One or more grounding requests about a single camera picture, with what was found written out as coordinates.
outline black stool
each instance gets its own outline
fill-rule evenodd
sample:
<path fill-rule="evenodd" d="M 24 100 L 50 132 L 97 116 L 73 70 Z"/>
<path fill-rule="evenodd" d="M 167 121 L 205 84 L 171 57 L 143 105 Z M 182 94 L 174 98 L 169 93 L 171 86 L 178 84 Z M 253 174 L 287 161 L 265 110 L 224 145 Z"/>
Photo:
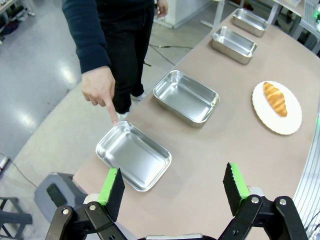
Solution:
<path fill-rule="evenodd" d="M 32 224 L 32 216 L 22 211 L 22 209 L 18 205 L 18 198 L 0 197 L 0 200 L 2 200 L 2 203 L 0 204 L 0 229 L 3 229 L 3 231 L 6 234 L 6 235 L 0 234 L 0 238 L 22 240 L 23 238 L 21 237 L 21 234 L 27 224 Z M 18 211 L 17 213 L 3 211 L 7 201 L 10 201 L 12 203 L 14 208 Z M 16 234 L 12 236 L 4 224 L 13 224 L 13 225 L 20 224 L 20 225 L 16 230 Z"/>

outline dark sweater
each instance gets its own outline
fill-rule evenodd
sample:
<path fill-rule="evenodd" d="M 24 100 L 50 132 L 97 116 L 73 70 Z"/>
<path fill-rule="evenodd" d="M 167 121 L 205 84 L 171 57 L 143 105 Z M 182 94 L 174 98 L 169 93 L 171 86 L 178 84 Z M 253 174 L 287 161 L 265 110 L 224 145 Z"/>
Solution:
<path fill-rule="evenodd" d="M 63 0 L 62 10 L 76 45 L 81 72 L 110 66 L 99 19 L 123 16 L 154 0 Z"/>

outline beige tabletop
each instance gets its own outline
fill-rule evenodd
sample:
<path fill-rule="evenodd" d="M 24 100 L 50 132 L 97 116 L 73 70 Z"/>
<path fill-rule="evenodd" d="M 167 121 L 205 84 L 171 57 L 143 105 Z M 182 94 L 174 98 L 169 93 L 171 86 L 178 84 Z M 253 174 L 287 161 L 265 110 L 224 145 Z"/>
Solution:
<path fill-rule="evenodd" d="M 303 17 L 305 15 L 305 0 L 301 0 L 297 6 L 293 6 L 290 4 L 288 0 L 273 0 L 274 2 L 284 6 L 286 9 L 291 10 L 299 17 Z"/>
<path fill-rule="evenodd" d="M 192 128 L 158 105 L 150 93 L 127 120 L 172 154 L 165 174 L 147 192 L 126 184 L 118 221 L 137 237 L 203 233 L 218 238 L 232 214 L 222 183 L 227 162 L 238 164 L 248 185 L 266 197 L 293 197 L 313 140 L 320 90 L 320 60 L 303 45 L 270 26 L 255 37 L 231 24 L 221 25 L 254 40 L 257 52 L 241 65 L 211 48 L 205 37 L 177 66 L 217 91 L 220 103 L 202 128 Z M 277 81 L 300 102 L 302 124 L 289 136 L 267 129 L 252 107 L 262 81 Z M 75 174 L 88 193 L 99 192 L 108 167 L 95 154 Z M 247 239 L 268 239 L 253 229 Z"/>

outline hand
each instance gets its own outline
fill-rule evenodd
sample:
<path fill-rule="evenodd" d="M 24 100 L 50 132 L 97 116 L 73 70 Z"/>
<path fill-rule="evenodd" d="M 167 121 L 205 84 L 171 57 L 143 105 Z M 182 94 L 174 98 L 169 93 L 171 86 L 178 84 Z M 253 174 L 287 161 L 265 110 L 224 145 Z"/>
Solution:
<path fill-rule="evenodd" d="M 117 125 L 117 113 L 112 98 L 116 81 L 108 66 L 98 67 L 82 74 L 82 93 L 87 101 L 96 106 L 106 106 L 113 125 Z"/>
<path fill-rule="evenodd" d="M 168 3 L 166 0 L 157 0 L 157 5 L 158 5 L 158 14 L 157 18 L 162 18 L 165 15 L 168 14 Z"/>

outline green tape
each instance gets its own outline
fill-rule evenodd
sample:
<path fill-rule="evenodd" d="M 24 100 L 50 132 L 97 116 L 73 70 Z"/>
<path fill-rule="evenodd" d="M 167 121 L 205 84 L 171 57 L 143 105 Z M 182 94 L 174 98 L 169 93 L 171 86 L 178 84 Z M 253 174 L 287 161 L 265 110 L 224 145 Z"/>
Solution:
<path fill-rule="evenodd" d="M 230 163 L 231 165 L 231 170 L 233 174 L 233 179 L 236 184 L 236 188 L 239 191 L 241 199 L 246 199 L 248 196 L 250 196 L 250 191 L 246 185 L 245 179 L 243 178 L 239 167 L 236 163 Z"/>
<path fill-rule="evenodd" d="M 111 190 L 114 185 L 117 173 L 118 173 L 117 168 L 110 168 L 108 176 L 104 181 L 103 187 L 101 189 L 101 192 L 98 198 L 98 203 L 100 203 L 101 206 L 105 206 L 109 201 L 109 197 L 110 197 Z"/>

